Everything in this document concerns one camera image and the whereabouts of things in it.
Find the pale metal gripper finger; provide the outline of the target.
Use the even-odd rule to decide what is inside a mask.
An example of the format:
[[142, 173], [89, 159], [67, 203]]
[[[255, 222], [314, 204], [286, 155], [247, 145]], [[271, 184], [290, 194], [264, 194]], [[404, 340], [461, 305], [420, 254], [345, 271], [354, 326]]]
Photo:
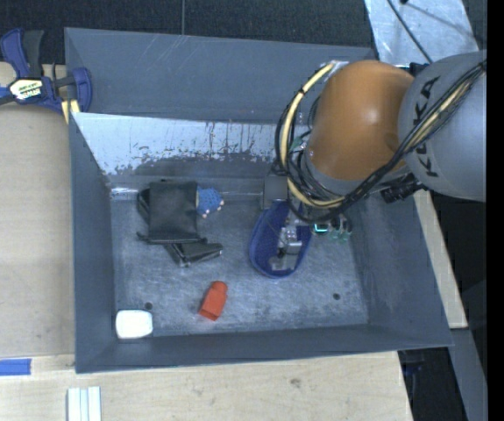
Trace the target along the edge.
[[275, 255], [269, 259], [272, 273], [293, 273], [298, 265], [302, 242], [291, 242], [278, 246]]
[[283, 226], [279, 232], [278, 255], [297, 255], [299, 253], [299, 239], [294, 226]]

